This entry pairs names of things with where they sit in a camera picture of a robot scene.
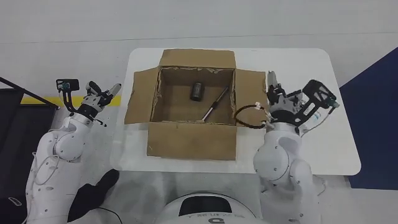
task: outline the yellow stripe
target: yellow stripe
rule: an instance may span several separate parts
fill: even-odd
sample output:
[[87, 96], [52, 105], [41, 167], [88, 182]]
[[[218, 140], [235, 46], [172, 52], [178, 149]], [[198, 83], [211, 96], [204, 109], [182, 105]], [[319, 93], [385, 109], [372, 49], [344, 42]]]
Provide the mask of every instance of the yellow stripe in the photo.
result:
[[[60, 97], [52, 96], [52, 97], [43, 97], [49, 102], [56, 104], [57, 106], [63, 106], [63, 102], [61, 101]], [[72, 103], [74, 107], [79, 107], [81, 102], [83, 101], [82, 96], [72, 96]], [[111, 103], [108, 106], [120, 106], [121, 96], [116, 95]], [[43, 104], [41, 101], [36, 100], [32, 97], [25, 97], [22, 99], [21, 104]]]

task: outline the box flap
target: box flap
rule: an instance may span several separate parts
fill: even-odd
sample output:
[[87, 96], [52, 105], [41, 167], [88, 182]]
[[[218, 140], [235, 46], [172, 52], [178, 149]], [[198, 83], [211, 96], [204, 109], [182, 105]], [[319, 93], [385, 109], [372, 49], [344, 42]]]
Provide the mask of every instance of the box flap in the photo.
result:
[[134, 84], [127, 105], [124, 124], [149, 122], [152, 113], [152, 102], [157, 85], [159, 68], [134, 73]]
[[235, 160], [236, 127], [151, 122], [147, 155], [174, 159]]
[[160, 66], [236, 68], [235, 54], [230, 50], [167, 49]]
[[[235, 99], [236, 110], [246, 105], [253, 105], [260, 102], [268, 109], [266, 94], [266, 73], [249, 70], [235, 70]], [[263, 111], [248, 108], [238, 115], [238, 118], [247, 123], [258, 125], [266, 119]]]

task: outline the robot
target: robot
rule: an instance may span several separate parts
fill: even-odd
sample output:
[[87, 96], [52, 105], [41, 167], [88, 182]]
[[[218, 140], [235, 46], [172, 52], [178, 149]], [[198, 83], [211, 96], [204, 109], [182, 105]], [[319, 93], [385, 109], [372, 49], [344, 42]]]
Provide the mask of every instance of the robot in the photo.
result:
[[[322, 124], [339, 107], [336, 96], [316, 80], [310, 80], [303, 90], [287, 95], [274, 72], [269, 72], [267, 84], [269, 109], [256, 103], [237, 110], [234, 116], [237, 123], [266, 130], [264, 145], [257, 150], [253, 160], [261, 181], [259, 194], [263, 219], [256, 218], [250, 209], [233, 198], [202, 192], [167, 204], [155, 224], [321, 223], [313, 175], [310, 166], [300, 158], [300, 147], [302, 136]], [[89, 82], [86, 86], [88, 95], [74, 110], [70, 92], [78, 88], [78, 83], [58, 80], [57, 85], [71, 116], [65, 118], [60, 129], [50, 131], [40, 140], [26, 187], [27, 223], [67, 222], [80, 183], [84, 135], [90, 131], [96, 114], [110, 103], [121, 87], [117, 84], [102, 93], [95, 83]], [[241, 121], [238, 115], [247, 108], [263, 111], [265, 120], [259, 125]], [[319, 108], [330, 111], [321, 123], [306, 129], [304, 124]]]
[[70, 115], [60, 129], [50, 130], [40, 139], [26, 184], [27, 218], [39, 224], [67, 223], [68, 213], [80, 186], [81, 154], [85, 136], [104, 107], [118, 93], [121, 84], [104, 92], [94, 82], [87, 83], [87, 95], [76, 110], [71, 92], [79, 90], [76, 79], [57, 80], [58, 92]]

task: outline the black cable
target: black cable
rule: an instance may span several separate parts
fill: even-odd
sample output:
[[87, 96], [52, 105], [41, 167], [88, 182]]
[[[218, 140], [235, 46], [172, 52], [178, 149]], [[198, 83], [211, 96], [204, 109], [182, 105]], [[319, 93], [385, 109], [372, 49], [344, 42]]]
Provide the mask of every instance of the black cable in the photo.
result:
[[111, 213], [114, 213], [114, 214], [119, 218], [120, 223], [123, 224], [122, 220], [120, 219], [120, 216], [119, 216], [116, 212], [114, 212], [114, 211], [112, 211], [112, 210], [109, 210], [109, 209], [107, 209], [107, 208], [103, 208], [103, 207], [98, 207], [98, 208], [99, 208], [99, 209], [106, 210], [106, 211], [111, 212]]
[[266, 127], [265, 124], [261, 124], [261, 125], [247, 124], [247, 123], [241, 121], [240, 119], [238, 119], [238, 117], [237, 117], [238, 114], [239, 114], [240, 112], [242, 112], [242, 110], [245, 110], [245, 109], [248, 109], [248, 108], [257, 108], [257, 107], [258, 107], [257, 105], [247, 105], [247, 106], [241, 107], [240, 109], [238, 109], [238, 110], [236, 111], [235, 116], [234, 116], [234, 119], [235, 119], [236, 122], [238, 122], [239, 124], [242, 124], [243, 126], [248, 127], [248, 128], [251, 128], [251, 129], [262, 129], [262, 128]]

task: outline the metal rod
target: metal rod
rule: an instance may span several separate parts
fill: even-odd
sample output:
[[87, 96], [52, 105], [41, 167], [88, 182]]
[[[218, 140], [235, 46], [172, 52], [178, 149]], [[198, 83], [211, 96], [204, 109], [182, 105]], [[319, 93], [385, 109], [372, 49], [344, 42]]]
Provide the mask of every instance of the metal rod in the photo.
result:
[[22, 91], [23, 93], [35, 98], [36, 100], [40, 100], [43, 103], [46, 103], [46, 104], [48, 104], [50, 106], [55, 107], [56, 109], [59, 108], [59, 106], [57, 106], [56, 104], [54, 104], [52, 102], [49, 102], [48, 100], [40, 97], [39, 95], [35, 95], [34, 93], [29, 92], [25, 88], [21, 88], [20, 86], [18, 86], [16, 84], [13, 84], [13, 82], [10, 82], [9, 80], [4, 79], [3, 77], [0, 77], [0, 82], [3, 82], [4, 84], [6, 84], [6, 85], [8, 85], [8, 86], [10, 86], [12, 88], [18, 89], [18, 90]]
[[217, 108], [218, 103], [221, 101], [221, 99], [224, 97], [224, 95], [226, 94], [226, 92], [228, 91], [229, 87], [227, 86], [226, 88], [224, 88], [224, 90], [221, 92], [221, 94], [219, 95], [219, 97], [217, 98], [216, 101], [213, 102], [213, 104], [211, 104], [209, 110], [206, 112], [206, 114], [203, 116], [203, 118], [201, 120], [205, 121], [207, 119], [207, 117], [209, 117], [210, 113]]

